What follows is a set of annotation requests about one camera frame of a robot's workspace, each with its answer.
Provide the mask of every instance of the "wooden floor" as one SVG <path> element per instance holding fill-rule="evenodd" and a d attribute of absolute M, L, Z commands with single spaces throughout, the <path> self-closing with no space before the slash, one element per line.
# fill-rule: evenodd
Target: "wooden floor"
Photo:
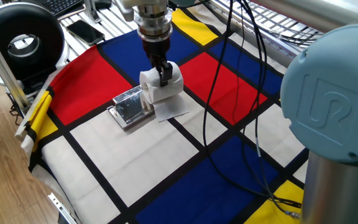
<path fill-rule="evenodd" d="M 32 177 L 27 157 L 14 138 L 17 126 L 9 114 L 12 103 L 0 86 L 0 223 L 57 223 L 51 190 Z"/>

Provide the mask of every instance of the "blue square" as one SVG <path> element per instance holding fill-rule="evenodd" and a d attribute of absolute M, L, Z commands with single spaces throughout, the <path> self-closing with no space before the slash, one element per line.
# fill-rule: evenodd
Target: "blue square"
<path fill-rule="evenodd" d="M 252 170 L 261 179 L 256 152 L 248 146 L 244 148 Z M 238 137 L 231 138 L 213 152 L 212 158 L 231 180 L 254 191 L 262 191 L 242 160 Z M 267 182 L 278 175 L 277 170 L 265 161 L 264 170 Z M 141 224 L 228 223 L 254 198 L 255 195 L 224 180 L 207 158 L 138 213 L 136 219 Z"/>
<path fill-rule="evenodd" d="M 223 41 L 212 47 L 211 51 L 217 57 L 220 57 L 222 48 L 223 48 Z M 226 63 L 228 63 L 233 69 L 236 69 L 239 54 L 241 54 L 240 64 L 239 64 L 240 75 L 249 78 L 252 82 L 258 85 L 259 71 L 260 71 L 259 62 L 256 62 L 248 55 L 241 53 L 238 48 L 236 48 L 230 43 L 227 43 L 223 60 Z M 283 81 L 282 78 L 273 74 L 271 70 L 267 70 L 264 90 L 270 93 L 271 95 L 274 95 L 278 91 L 280 91 L 282 81 Z"/>
<path fill-rule="evenodd" d="M 170 45 L 167 59 L 175 63 L 198 50 L 195 44 L 175 29 L 170 38 Z M 104 53 L 136 83 L 139 83 L 141 71 L 152 68 L 143 50 L 142 39 L 137 35 L 136 30 L 106 41 L 101 47 Z"/>

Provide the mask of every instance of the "gray cylinder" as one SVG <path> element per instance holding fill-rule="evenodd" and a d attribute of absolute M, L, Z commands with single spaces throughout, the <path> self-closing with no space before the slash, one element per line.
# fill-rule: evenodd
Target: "gray cylinder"
<path fill-rule="evenodd" d="M 328 32 L 358 19 L 358 0 L 251 0 L 310 27 Z"/>
<path fill-rule="evenodd" d="M 301 224 L 358 224 L 358 167 L 310 152 Z"/>

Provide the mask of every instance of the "smartphone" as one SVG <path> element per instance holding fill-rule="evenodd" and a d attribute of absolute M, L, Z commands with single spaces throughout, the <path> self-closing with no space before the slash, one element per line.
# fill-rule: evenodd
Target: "smartphone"
<path fill-rule="evenodd" d="M 82 20 L 69 25 L 67 31 L 89 46 L 95 45 L 104 39 L 104 34 Z"/>

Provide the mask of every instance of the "tablecloth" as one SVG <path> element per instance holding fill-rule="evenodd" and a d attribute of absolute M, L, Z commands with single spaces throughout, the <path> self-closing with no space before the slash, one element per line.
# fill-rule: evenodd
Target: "tablecloth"
<path fill-rule="evenodd" d="M 266 198 L 226 182 L 202 145 L 204 107 L 226 26 L 198 6 L 176 10 L 173 27 L 167 58 L 180 67 L 189 113 L 160 123 L 151 116 L 124 131 L 106 111 L 112 98 L 139 84 L 140 71 L 151 68 L 136 31 L 124 34 L 88 49 L 47 80 L 16 134 L 29 169 L 45 182 L 53 176 L 82 223 L 298 223 Z M 242 49 L 242 38 L 230 35 L 208 111 L 208 149 L 230 179 L 263 192 L 241 157 L 244 144 L 262 178 L 254 137 L 259 115 L 269 187 L 301 202 L 308 150 L 280 108 L 285 68 L 268 59 L 259 114 L 249 114 L 259 78 L 257 50 L 247 42 Z"/>

